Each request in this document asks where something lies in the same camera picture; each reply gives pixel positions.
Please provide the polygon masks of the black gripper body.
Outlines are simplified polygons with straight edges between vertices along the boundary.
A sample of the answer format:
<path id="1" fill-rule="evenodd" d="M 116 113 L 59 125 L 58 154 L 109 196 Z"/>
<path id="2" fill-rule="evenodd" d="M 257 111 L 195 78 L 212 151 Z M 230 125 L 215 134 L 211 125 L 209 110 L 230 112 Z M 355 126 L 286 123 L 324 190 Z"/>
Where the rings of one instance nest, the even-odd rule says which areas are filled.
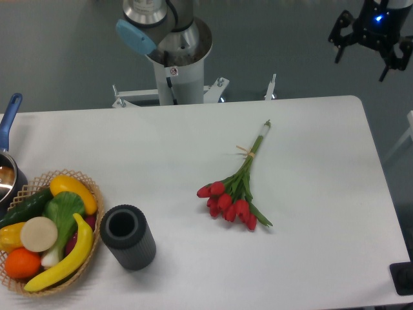
<path id="1" fill-rule="evenodd" d="M 402 20 L 394 19 L 387 10 L 388 1 L 364 1 L 359 16 L 352 25 L 355 41 L 378 50 L 392 48 L 400 39 Z"/>

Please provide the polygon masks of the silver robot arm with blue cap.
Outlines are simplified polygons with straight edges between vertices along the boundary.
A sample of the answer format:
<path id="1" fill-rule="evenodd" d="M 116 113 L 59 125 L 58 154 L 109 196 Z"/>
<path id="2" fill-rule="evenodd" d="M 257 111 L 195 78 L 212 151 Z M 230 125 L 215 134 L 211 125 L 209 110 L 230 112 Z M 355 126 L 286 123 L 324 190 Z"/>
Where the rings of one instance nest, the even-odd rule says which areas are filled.
<path id="1" fill-rule="evenodd" d="M 378 52 L 388 70 L 405 70 L 412 56 L 412 37 L 401 28 L 412 10 L 412 1 L 364 1 L 358 17 L 345 10 L 337 18 L 328 41 L 337 48 L 339 62 L 346 47 L 359 44 Z M 161 47 L 169 34 L 184 32 L 195 24 L 191 1 L 124 1 L 124 18 L 116 24 L 123 42 L 138 54 L 173 63 L 171 52 Z"/>

